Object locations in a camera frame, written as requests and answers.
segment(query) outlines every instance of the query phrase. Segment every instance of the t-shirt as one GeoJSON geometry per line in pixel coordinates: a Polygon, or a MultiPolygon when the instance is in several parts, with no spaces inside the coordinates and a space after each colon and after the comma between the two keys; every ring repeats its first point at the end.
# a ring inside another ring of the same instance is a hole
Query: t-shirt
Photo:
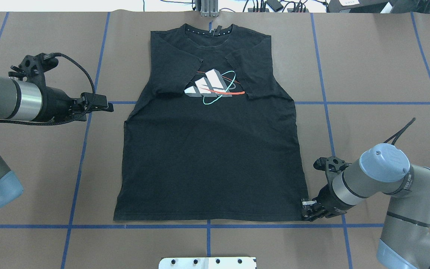
{"type": "Polygon", "coordinates": [[[114,220],[301,220],[296,111],[273,76],[271,37],[184,24],[151,32],[150,51],[114,220]]]}

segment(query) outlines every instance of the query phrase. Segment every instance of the adidas logo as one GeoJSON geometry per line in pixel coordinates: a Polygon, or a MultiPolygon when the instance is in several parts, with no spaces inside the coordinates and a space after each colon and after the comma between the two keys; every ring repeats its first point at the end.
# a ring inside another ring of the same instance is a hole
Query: adidas logo
{"type": "Polygon", "coordinates": [[[190,86],[184,93],[190,97],[231,97],[230,89],[220,72],[212,69],[205,72],[205,77],[195,81],[196,86],[190,86]]]}

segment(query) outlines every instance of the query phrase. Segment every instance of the shirt sleeve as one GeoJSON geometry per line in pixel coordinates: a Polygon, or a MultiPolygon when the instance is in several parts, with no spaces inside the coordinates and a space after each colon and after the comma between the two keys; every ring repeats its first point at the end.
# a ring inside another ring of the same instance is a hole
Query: shirt sleeve
{"type": "Polygon", "coordinates": [[[249,98],[276,96],[292,100],[273,76],[271,36],[266,36],[253,47],[230,53],[227,60],[249,98]]]}
{"type": "Polygon", "coordinates": [[[202,59],[172,46],[157,32],[150,33],[150,78],[147,87],[155,95],[184,93],[202,65],[202,59]]]}

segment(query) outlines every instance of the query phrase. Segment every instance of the gray robot arm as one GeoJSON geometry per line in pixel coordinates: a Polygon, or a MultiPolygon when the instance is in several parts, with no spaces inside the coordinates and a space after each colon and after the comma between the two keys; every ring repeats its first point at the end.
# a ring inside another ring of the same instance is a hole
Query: gray robot arm
{"type": "Polygon", "coordinates": [[[391,196],[377,258],[390,269],[430,269],[430,168],[410,164],[387,143],[366,151],[353,164],[321,158],[328,184],[312,201],[302,201],[305,220],[333,217],[376,192],[391,196]]]}
{"type": "MultiPolygon", "coordinates": [[[[82,93],[80,98],[70,98],[62,90],[46,86],[44,72],[58,65],[56,56],[64,56],[85,72],[74,60],[61,53],[27,55],[19,67],[12,66],[13,78],[0,78],[0,123],[54,126],[71,121],[85,121],[85,114],[92,111],[113,112],[113,105],[104,95],[82,93]]],[[[0,156],[0,208],[19,197],[23,187],[17,176],[0,156]]]]}

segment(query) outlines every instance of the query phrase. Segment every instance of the power strip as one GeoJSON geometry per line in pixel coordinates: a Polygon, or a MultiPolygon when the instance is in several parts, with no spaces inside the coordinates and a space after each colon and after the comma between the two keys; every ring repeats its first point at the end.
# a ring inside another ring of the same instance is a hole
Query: power strip
{"type": "Polygon", "coordinates": [[[306,9],[305,12],[294,12],[294,13],[309,13],[308,9],[306,9]]]}
{"type": "MultiPolygon", "coordinates": [[[[253,11],[253,9],[248,9],[248,12],[254,12],[254,11],[253,11]]],[[[270,12],[270,10],[269,9],[265,9],[265,12],[270,12]]]]}

